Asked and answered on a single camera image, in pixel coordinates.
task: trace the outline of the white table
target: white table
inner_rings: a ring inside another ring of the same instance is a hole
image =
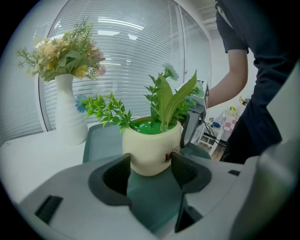
[[[85,141],[62,146],[55,130],[5,142],[0,148],[0,177],[11,201],[20,203],[54,174],[82,164],[84,146]]]

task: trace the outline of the green foam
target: green foam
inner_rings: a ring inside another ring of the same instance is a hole
[[[160,134],[161,133],[160,125],[161,122],[156,121],[151,126],[150,120],[144,120],[144,121],[137,122],[133,130],[148,135]],[[175,124],[169,124],[168,130],[172,129],[175,126],[176,126]]]

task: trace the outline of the cream ceramic pot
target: cream ceramic pot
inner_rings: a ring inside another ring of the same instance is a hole
[[[150,120],[150,117],[135,122]],[[148,135],[127,127],[123,131],[123,153],[131,154],[131,169],[143,176],[154,176],[171,164],[172,151],[179,152],[181,124],[164,133]]]

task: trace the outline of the gray tray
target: gray tray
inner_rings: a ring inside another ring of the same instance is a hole
[[[197,155],[206,157],[199,149]],[[184,148],[185,152],[195,149]],[[89,129],[83,162],[101,161],[102,158],[122,154],[122,134],[119,126],[94,125]],[[144,177],[131,170],[127,196],[132,200],[131,211],[153,234],[162,238],[174,229],[181,202],[181,189],[171,168],[153,177]]]

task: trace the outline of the window blinds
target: window blinds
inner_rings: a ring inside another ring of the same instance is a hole
[[[170,63],[179,80],[169,81],[174,90],[183,82],[184,47],[178,5],[171,0],[70,0],[55,20],[48,37],[72,30],[76,21],[87,18],[94,24],[96,40],[106,60],[106,74],[98,80],[74,79],[73,92],[95,96],[111,91],[122,99],[133,116],[150,114],[144,86],[153,82],[165,63]],[[45,111],[55,129],[56,83],[44,85]],[[87,119],[96,121],[95,117]]]
[[[210,88],[211,60],[210,43],[196,21],[181,8],[185,32],[185,80],[190,79],[197,70],[197,79],[206,81]]]
[[[44,38],[66,0],[40,1],[23,19],[1,58],[0,128],[4,140],[42,132],[35,100],[34,78],[17,67],[17,49],[32,51]]]

